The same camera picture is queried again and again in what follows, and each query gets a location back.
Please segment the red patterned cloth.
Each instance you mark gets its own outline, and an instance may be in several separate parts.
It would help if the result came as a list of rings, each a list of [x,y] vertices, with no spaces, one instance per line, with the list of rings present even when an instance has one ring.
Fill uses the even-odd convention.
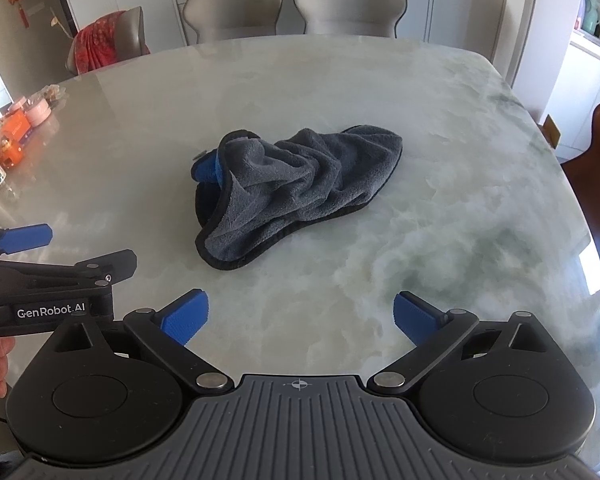
[[[122,11],[117,11],[102,16],[76,34],[72,60],[79,75],[118,62],[114,33],[122,14]]]

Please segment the beige dining chair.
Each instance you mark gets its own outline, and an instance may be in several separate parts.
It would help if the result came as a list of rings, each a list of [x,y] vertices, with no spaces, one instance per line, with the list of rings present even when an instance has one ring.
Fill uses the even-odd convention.
[[[283,0],[186,0],[184,22],[205,42],[275,36]]]
[[[407,0],[294,0],[307,35],[394,38]]]

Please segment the orange box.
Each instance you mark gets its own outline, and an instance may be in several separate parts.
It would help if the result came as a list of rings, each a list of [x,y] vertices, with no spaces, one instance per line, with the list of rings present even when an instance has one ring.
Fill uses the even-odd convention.
[[[32,131],[33,127],[26,114],[24,114],[24,111],[21,108],[18,108],[18,110],[10,112],[2,118],[0,146],[2,146],[5,141],[25,146]]]

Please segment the chair with red cloth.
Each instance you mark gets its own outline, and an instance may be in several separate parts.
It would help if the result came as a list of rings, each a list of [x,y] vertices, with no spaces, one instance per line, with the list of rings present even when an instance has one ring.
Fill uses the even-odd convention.
[[[122,11],[114,33],[114,46],[117,50],[118,62],[132,60],[150,53],[145,41],[144,12],[140,6]],[[79,75],[73,64],[73,41],[69,50],[66,66],[73,75]]]

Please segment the grey and blue towel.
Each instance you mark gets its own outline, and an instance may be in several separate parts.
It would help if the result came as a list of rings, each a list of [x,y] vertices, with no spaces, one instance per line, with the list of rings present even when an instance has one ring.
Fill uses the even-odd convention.
[[[190,170],[197,252],[212,268],[236,270],[294,232],[352,214],[389,181],[402,151],[400,136],[369,125],[302,129],[275,143],[227,133]]]

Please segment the teal ceramic jug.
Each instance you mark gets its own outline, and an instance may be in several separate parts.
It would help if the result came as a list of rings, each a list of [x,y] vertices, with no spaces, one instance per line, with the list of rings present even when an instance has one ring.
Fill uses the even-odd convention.
[[[599,24],[600,0],[584,0],[584,18],[581,28],[588,34],[594,35]]]

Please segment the beige dining chair right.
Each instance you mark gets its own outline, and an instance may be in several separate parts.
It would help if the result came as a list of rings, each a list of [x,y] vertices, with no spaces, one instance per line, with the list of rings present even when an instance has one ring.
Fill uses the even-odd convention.
[[[394,38],[407,0],[294,0],[307,35]]]

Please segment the beige dining chair left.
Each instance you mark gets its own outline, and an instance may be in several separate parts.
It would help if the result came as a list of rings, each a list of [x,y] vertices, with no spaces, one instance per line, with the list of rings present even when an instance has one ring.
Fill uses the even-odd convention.
[[[205,42],[275,36],[283,0],[186,0],[184,22]]]

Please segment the pink round tin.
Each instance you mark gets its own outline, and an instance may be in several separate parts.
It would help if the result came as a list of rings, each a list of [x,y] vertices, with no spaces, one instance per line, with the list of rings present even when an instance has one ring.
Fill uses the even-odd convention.
[[[23,107],[23,113],[26,115],[29,124],[36,128],[50,117],[52,109],[44,96],[41,96],[36,100],[29,100]]]

